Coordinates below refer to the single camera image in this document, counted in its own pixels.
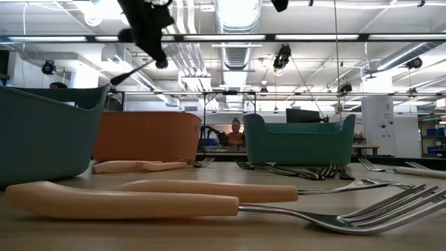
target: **person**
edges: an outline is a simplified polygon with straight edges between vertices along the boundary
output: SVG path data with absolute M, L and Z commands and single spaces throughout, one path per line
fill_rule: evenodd
M 60 82 L 52 82 L 52 83 L 49 85 L 49 88 L 50 88 L 50 89 L 67 89 L 68 86 L 67 86 L 66 84 L 64 84 L 64 83 L 60 83 Z
M 240 121 L 235 118 L 232 120 L 232 132 L 228 134 L 229 145 L 232 146 L 244 146 L 243 134 L 240 132 Z

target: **wooden table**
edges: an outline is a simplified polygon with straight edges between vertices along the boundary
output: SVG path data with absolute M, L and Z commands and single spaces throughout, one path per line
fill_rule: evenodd
M 444 180 L 403 174 L 370 172 L 350 164 L 356 178 L 385 178 L 412 184 L 446 187 Z M 296 185 L 302 189 L 333 188 L 348 181 L 308 181 L 263 172 L 241 170 L 233 162 L 214 162 L 208 168 L 155 173 L 96 174 L 88 172 L 58 183 L 91 189 L 107 189 L 143 178 L 178 178 L 236 183 Z M 301 196 L 299 201 L 274 204 L 316 213 L 347 213 L 389 197 L 398 188 L 381 188 L 336 195 Z M 446 211 L 411 225 L 377 235 L 334 234 L 286 215 L 240 213 L 238 217 L 181 220 L 63 221 L 37 218 L 10 206 L 0 192 L 0 250 L 444 250 Z
M 362 150 L 371 149 L 372 155 L 378 155 L 379 145 L 353 145 L 353 149 L 357 149 L 357 155 L 362 155 Z

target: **teal basket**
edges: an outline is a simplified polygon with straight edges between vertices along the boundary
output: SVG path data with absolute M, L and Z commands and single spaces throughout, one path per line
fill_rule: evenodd
M 0 188 L 85 172 L 108 90 L 0 86 Z
M 347 165 L 351 159 L 355 115 L 335 123 L 265 123 L 243 117 L 248 160 L 288 166 Z

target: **computer monitor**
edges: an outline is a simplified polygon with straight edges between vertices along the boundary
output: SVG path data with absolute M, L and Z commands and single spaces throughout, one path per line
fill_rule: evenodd
M 319 112 L 308 111 L 302 109 L 287 109 L 286 110 L 287 123 L 319 123 L 321 118 Z

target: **man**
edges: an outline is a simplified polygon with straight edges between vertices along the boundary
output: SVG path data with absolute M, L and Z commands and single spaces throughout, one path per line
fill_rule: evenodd
M 240 132 L 240 121 L 235 118 L 232 120 L 232 132 L 228 134 L 229 145 L 232 146 L 245 146 L 243 141 L 243 134 Z
M 66 84 L 64 84 L 64 83 L 60 83 L 60 82 L 52 82 L 52 83 L 49 85 L 49 88 L 50 88 L 50 89 L 67 89 L 68 86 L 67 86 Z

